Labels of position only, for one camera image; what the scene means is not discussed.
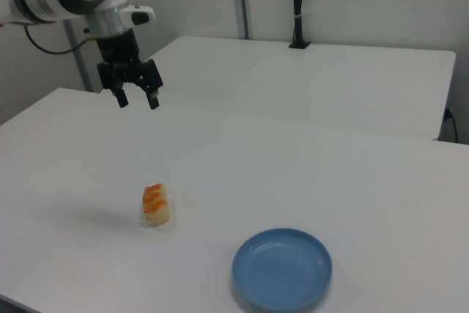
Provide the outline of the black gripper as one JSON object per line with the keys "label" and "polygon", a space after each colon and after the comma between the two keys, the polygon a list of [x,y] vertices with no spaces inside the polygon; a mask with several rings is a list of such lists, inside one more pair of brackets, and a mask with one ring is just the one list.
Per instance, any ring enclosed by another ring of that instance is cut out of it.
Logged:
{"label": "black gripper", "polygon": [[115,37],[98,38],[97,44],[103,59],[97,65],[103,88],[114,93],[119,107],[128,105],[124,83],[141,87],[146,92],[149,107],[159,107],[158,90],[163,80],[153,59],[140,58],[134,31],[129,29]]}

